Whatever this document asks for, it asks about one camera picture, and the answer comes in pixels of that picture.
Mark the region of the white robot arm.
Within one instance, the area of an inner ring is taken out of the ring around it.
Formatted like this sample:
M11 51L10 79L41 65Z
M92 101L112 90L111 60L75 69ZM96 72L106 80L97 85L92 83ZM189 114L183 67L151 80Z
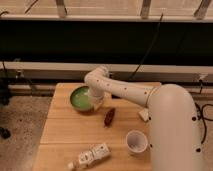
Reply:
M87 73L84 82L93 102L108 92L148 109L152 171L206 171L195 102L185 88L113 80L105 66Z

